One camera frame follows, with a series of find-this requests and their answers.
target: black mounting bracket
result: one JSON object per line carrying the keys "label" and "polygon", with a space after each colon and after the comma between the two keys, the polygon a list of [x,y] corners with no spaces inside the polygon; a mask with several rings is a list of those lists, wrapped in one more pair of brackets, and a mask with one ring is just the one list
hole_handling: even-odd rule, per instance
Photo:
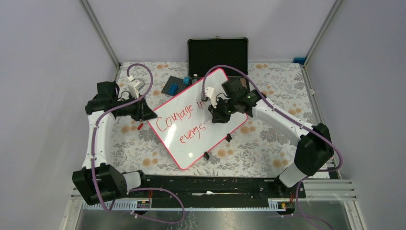
{"label": "black mounting bracket", "polygon": [[229,133],[227,133],[226,141],[228,141],[230,143],[231,139],[232,139],[231,135]]}
{"label": "black mounting bracket", "polygon": [[204,152],[203,156],[204,156],[204,158],[206,158],[206,160],[208,160],[210,158],[209,153],[207,153],[207,152]]}

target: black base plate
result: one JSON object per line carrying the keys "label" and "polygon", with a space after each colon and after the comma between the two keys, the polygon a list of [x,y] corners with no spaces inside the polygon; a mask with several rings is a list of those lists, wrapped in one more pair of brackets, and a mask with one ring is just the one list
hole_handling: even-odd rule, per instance
{"label": "black base plate", "polygon": [[[277,189],[279,183],[275,178],[146,175],[142,185],[170,190],[177,194],[185,207],[245,208],[269,207],[268,198],[289,199],[296,186],[281,194]],[[207,191],[215,195],[206,195]],[[148,191],[131,193],[128,197],[148,198]],[[299,192],[299,198],[305,197],[303,189]],[[154,208],[179,208],[178,201],[168,193],[154,191],[152,198]]]}

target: whiteboard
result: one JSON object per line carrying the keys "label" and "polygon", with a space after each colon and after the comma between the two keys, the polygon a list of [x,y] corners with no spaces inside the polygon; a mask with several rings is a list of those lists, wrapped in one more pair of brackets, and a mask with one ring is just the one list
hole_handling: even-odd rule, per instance
{"label": "whiteboard", "polygon": [[[212,115],[207,109],[210,102],[201,101],[202,80],[156,108],[154,112],[158,118],[148,121],[176,164],[183,170],[247,120],[246,114],[235,113],[226,124],[204,124],[212,119]],[[205,87],[214,87],[217,94],[224,93],[221,84],[226,80],[228,77],[224,71],[216,69],[207,76]]]}

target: white wall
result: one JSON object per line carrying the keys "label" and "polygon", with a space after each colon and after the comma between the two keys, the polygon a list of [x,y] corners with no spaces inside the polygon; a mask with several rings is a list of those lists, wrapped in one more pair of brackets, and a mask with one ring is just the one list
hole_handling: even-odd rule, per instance
{"label": "white wall", "polygon": [[3,0],[0,31],[0,229],[58,229],[114,66],[77,0]]}
{"label": "white wall", "polygon": [[406,1],[343,1],[309,63],[369,230],[406,229]]}
{"label": "white wall", "polygon": [[334,0],[90,0],[121,61],[186,61],[190,38],[248,37],[250,61],[305,57]]}

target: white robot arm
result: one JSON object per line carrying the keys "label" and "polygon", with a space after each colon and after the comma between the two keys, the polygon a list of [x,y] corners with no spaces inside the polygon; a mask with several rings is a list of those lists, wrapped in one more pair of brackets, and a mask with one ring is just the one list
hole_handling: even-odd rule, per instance
{"label": "white robot arm", "polygon": [[[227,98],[225,99],[217,97],[213,88],[206,88],[204,90],[205,97],[202,99],[210,99],[211,105],[209,106],[209,111],[213,115],[212,123],[226,123],[235,112],[246,113],[274,127],[296,146],[294,163],[286,168],[277,178],[283,186],[290,188],[306,176],[314,175],[333,156],[333,149],[329,145],[314,134],[303,129],[303,126],[312,127],[313,131],[331,141],[328,128],[324,124],[320,123],[314,126],[302,121],[282,110],[267,98],[267,102],[273,107],[270,108],[262,100],[260,96],[261,92],[256,90],[249,92],[241,85],[239,79],[230,79],[224,82],[222,87],[226,92]],[[302,126],[294,124],[286,117]]]}

